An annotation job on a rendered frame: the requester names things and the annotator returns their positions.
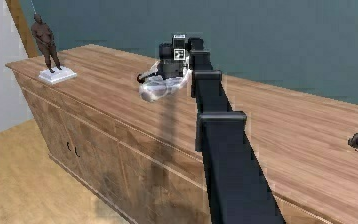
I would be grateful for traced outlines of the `brown statue on white base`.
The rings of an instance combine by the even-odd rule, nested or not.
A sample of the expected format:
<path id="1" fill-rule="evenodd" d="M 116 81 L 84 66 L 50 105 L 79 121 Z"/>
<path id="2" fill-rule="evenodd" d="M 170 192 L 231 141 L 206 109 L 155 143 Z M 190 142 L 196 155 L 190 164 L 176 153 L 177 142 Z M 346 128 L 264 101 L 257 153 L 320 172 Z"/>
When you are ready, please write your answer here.
<path id="1" fill-rule="evenodd" d="M 39 79 L 51 85 L 75 78 L 77 73 L 61 64 L 54 35 L 50 27 L 42 20 L 40 14 L 34 14 L 31 33 L 37 47 L 44 56 L 46 69 L 39 72 Z"/>

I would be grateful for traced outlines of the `brown wooden door frame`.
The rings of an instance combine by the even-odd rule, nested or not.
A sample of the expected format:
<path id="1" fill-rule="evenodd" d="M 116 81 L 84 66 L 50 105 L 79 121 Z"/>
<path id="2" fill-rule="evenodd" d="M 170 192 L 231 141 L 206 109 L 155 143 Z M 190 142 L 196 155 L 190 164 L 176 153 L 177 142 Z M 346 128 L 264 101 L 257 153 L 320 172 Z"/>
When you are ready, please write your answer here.
<path id="1" fill-rule="evenodd" d="M 19 0 L 5 0 L 29 58 L 37 57 L 38 51 Z"/>

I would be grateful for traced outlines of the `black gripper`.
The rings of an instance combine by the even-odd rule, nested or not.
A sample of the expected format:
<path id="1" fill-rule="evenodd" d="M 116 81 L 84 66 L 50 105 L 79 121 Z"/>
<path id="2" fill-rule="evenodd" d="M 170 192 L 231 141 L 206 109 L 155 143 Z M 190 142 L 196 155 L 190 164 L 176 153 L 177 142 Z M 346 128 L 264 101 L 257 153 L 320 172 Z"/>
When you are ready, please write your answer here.
<path id="1" fill-rule="evenodd" d="M 185 41 L 160 44 L 159 61 L 137 76 L 140 97 L 147 102 L 154 102 L 185 87 L 192 75 L 191 69 L 184 69 L 185 65 Z"/>

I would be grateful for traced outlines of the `brown wooden sideboard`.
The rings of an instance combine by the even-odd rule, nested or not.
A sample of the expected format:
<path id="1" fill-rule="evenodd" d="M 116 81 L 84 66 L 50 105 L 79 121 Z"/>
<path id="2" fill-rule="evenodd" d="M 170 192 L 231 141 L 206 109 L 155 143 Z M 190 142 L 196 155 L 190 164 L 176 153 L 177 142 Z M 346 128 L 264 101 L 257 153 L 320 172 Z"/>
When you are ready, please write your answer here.
<path id="1" fill-rule="evenodd" d="M 211 224 L 189 92 L 143 101 L 149 57 L 91 44 L 60 59 L 74 77 L 55 85 L 39 57 L 11 66 L 51 158 L 131 224 Z M 223 86 L 286 223 L 358 224 L 358 106 L 232 76 Z"/>

